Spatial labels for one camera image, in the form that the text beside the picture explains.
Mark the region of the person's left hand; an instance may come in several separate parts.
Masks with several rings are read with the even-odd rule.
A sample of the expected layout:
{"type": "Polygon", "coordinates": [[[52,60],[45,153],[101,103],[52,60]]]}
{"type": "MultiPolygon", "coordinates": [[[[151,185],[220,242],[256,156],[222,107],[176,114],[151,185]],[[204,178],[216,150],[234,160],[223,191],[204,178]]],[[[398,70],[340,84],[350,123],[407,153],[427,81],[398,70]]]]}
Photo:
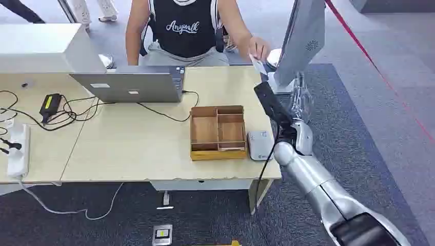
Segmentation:
{"type": "Polygon", "coordinates": [[[262,38],[256,36],[250,38],[248,43],[248,53],[254,58],[265,62],[270,51],[269,44],[262,38]]]}

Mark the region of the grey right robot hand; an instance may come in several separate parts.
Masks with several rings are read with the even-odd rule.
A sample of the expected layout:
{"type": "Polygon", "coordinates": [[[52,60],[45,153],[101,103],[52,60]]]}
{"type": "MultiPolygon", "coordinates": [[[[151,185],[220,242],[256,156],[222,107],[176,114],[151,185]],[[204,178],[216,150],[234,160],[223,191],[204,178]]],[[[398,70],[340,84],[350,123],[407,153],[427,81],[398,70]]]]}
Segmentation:
{"type": "Polygon", "coordinates": [[[283,134],[296,134],[296,129],[292,126],[295,123],[293,115],[279,102],[269,83],[262,82],[253,89],[265,114],[282,128],[283,134]]]}

